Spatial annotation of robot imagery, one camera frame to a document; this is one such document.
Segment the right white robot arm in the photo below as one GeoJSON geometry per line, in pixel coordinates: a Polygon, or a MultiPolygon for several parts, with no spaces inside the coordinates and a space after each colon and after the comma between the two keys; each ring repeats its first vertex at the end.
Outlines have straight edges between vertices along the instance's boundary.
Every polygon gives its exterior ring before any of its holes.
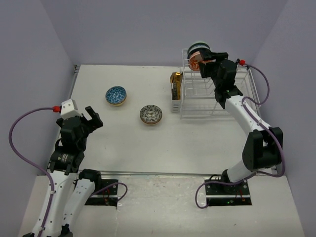
{"type": "Polygon", "coordinates": [[[254,99],[244,96],[235,85],[238,65],[247,66],[244,61],[233,62],[228,59],[226,52],[215,53],[209,49],[201,49],[199,53],[201,77],[212,79],[216,102],[235,118],[247,135],[241,161],[224,170],[220,180],[210,181],[211,184],[220,185],[224,193],[231,194],[242,181],[257,173],[264,174],[266,168],[285,165],[283,132],[279,127],[271,127],[264,122],[247,103],[254,99]]]}

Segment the pink rim bowl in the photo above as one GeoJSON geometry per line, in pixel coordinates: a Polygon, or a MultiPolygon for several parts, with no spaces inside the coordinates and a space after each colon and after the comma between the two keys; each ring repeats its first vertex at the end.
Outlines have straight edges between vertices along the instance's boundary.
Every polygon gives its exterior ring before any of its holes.
{"type": "Polygon", "coordinates": [[[197,72],[200,70],[199,67],[199,63],[202,61],[202,56],[200,54],[199,51],[193,53],[190,57],[189,57],[189,68],[194,71],[197,72]]]}

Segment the blue triangle pattern bowl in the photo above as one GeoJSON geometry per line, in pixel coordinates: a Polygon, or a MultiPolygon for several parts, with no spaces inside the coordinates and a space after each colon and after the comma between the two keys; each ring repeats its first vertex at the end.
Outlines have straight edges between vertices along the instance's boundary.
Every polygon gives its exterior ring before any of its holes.
{"type": "Polygon", "coordinates": [[[111,101],[112,103],[118,103],[126,99],[127,93],[124,87],[122,86],[113,86],[109,88],[105,94],[106,101],[111,101]]]}

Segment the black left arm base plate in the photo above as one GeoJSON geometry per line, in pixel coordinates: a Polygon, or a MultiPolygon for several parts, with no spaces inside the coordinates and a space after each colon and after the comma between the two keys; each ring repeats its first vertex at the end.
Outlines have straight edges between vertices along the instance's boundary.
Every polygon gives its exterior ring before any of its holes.
{"type": "Polygon", "coordinates": [[[118,186],[112,185],[118,182],[118,179],[102,179],[100,189],[111,185],[106,190],[102,190],[96,195],[90,197],[85,205],[86,206],[114,206],[117,207],[118,204],[118,186]]]}

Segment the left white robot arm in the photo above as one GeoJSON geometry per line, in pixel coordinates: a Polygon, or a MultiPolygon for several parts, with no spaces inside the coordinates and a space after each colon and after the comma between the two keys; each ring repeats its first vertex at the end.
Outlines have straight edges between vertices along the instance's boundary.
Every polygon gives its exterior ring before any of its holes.
{"type": "Polygon", "coordinates": [[[101,173],[79,166],[84,159],[89,134],[103,126],[99,115],[91,106],[85,108],[91,119],[87,120],[70,103],[62,105],[60,139],[50,157],[48,167],[51,181],[38,220],[29,237],[71,237],[82,208],[91,194],[102,190],[101,173]]]}

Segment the teal rim back bowl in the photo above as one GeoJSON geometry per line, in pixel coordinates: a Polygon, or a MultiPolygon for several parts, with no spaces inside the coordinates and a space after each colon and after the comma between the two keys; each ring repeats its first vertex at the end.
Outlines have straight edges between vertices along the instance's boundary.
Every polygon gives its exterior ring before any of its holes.
{"type": "Polygon", "coordinates": [[[199,48],[211,50],[210,46],[206,42],[196,41],[188,48],[187,54],[193,53],[194,50],[198,50],[199,48]]]}

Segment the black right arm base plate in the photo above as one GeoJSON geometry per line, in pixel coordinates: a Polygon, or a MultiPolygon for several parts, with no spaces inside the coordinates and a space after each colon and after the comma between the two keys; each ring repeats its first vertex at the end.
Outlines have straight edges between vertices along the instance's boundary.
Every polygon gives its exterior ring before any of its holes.
{"type": "Polygon", "coordinates": [[[252,205],[247,181],[234,186],[207,184],[205,186],[207,206],[252,205]]]}

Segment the dark rim bowl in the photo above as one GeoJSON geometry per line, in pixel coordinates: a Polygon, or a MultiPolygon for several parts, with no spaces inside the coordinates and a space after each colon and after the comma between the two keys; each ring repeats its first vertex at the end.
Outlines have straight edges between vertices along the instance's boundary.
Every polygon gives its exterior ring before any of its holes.
{"type": "Polygon", "coordinates": [[[140,110],[140,118],[145,120],[162,119],[162,110],[156,105],[146,105],[140,110]]]}

